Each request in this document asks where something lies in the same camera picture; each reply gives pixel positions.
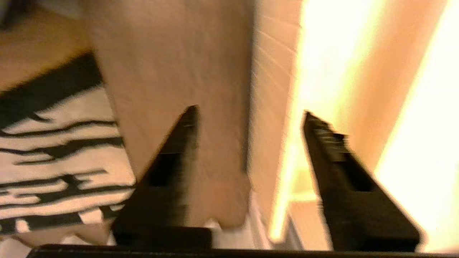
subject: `bright light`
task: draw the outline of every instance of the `bright light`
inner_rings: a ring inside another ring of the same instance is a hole
[[[375,170],[422,226],[423,251],[459,244],[459,1],[448,2]]]
[[[273,242],[283,239],[295,173],[309,172],[300,131],[303,111],[311,110],[341,129],[337,107],[347,99],[352,85],[348,81],[370,49],[382,3],[382,0],[309,0],[303,6],[296,82],[269,227]]]

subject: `zebra print rug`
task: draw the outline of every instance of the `zebra print rug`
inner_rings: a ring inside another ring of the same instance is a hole
[[[134,184],[92,54],[0,93],[0,235],[99,223]]]

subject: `beige wall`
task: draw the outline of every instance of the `beige wall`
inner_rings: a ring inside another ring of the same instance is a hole
[[[451,252],[459,244],[459,139],[427,122],[459,130],[458,15],[459,2],[448,1],[375,173],[422,228],[424,252]]]
[[[385,0],[372,50],[348,102],[351,148],[373,172],[432,38],[445,0]]]
[[[186,106],[200,106],[190,225],[244,222],[252,3],[85,1],[86,25],[135,173]]]
[[[300,29],[300,0],[257,0],[252,59],[249,172],[264,223],[272,222],[289,90]]]

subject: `wooden floor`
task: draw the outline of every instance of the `wooden floor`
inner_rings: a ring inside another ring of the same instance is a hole
[[[0,31],[0,91],[59,66],[89,47],[80,21],[32,8],[9,30]]]

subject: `black and white striped rug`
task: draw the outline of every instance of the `black and white striped rug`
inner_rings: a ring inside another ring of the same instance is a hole
[[[134,184],[92,54],[0,92],[0,235],[99,223]]]

